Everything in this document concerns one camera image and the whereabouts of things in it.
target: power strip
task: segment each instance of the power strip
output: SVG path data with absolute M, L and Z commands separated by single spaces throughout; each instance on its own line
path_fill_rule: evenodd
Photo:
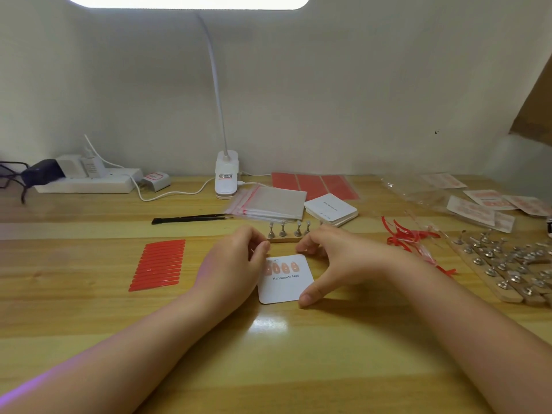
M 110 173 L 100 179 L 59 179 L 46 184 L 35 186 L 38 193 L 130 193 L 134 183 L 143 178 L 139 168 L 108 168 Z

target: hand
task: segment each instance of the hand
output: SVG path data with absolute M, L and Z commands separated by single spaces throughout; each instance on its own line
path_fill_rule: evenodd
M 299 306 L 314 304 L 328 293 L 344 285 L 357 285 L 381 276 L 394 260 L 405 258 L 395 247 L 362 238 L 343 229 L 322 225 L 296 246 L 299 253 L 328 256 L 329 267 L 307 287 L 299 298 Z
M 238 228 L 205 256 L 192 289 L 228 316 L 255 289 L 270 247 L 266 237 L 252 226 Z

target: white wall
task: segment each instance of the white wall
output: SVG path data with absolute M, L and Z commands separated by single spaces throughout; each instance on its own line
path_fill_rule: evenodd
M 0 159 L 79 148 L 101 118 L 64 0 L 0 0 Z
M 515 193 L 552 204 L 552 147 L 511 134 L 500 140 L 484 174 Z

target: wooden desk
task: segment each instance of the wooden desk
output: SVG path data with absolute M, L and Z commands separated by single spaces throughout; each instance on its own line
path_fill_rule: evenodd
M 256 178 L 269 183 L 270 178 Z M 481 177 L 459 177 L 471 189 L 500 188 Z M 195 191 L 205 178 L 182 178 Z M 377 177 L 351 177 L 363 200 L 345 229 L 385 241 L 385 215 L 449 235 L 478 229 L 401 201 Z M 152 226 L 154 217 L 216 213 L 212 185 L 197 196 L 141 202 L 128 195 L 40 195 L 18 203 L 12 186 L 0 193 L 0 391 L 62 362 L 165 305 L 192 285 L 203 256 L 241 220 Z M 511 237 L 544 239 L 542 220 L 518 217 Z M 254 222 L 262 232 L 267 224 Z M 129 293 L 144 244 L 186 238 L 177 286 Z M 446 241 L 432 245 L 459 283 L 552 342 L 552 310 L 498 301 Z M 272 255 L 294 253 L 294 244 Z M 325 264 L 309 260 L 314 277 Z M 296 302 L 263 306 L 253 295 L 201 340 L 144 404 L 159 413 L 478 413 L 489 412 L 473 385 L 439 347 L 404 299 L 384 284 L 342 289 L 316 309 Z

